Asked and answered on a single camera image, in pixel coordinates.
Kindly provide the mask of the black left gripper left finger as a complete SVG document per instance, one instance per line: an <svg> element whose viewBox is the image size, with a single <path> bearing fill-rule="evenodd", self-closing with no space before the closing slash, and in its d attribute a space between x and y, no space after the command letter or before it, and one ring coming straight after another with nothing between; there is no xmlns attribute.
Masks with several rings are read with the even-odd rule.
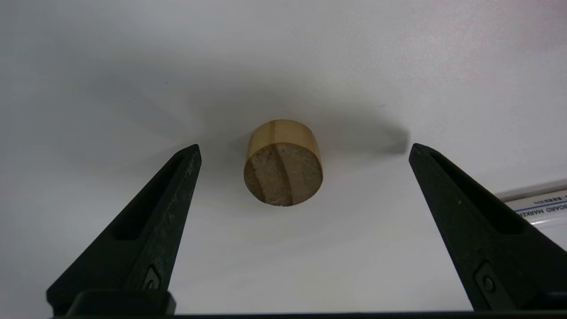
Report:
<svg viewBox="0 0 567 319"><path fill-rule="evenodd" d="M200 147L176 152L47 289L55 317L162 317L201 167Z"/></svg>

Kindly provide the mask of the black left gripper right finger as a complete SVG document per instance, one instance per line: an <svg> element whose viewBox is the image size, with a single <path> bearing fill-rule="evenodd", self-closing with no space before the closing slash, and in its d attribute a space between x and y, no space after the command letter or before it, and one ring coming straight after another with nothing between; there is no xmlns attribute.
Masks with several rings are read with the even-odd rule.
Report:
<svg viewBox="0 0 567 319"><path fill-rule="evenodd" d="M433 148L409 163L475 311L566 311L563 248Z"/></svg>

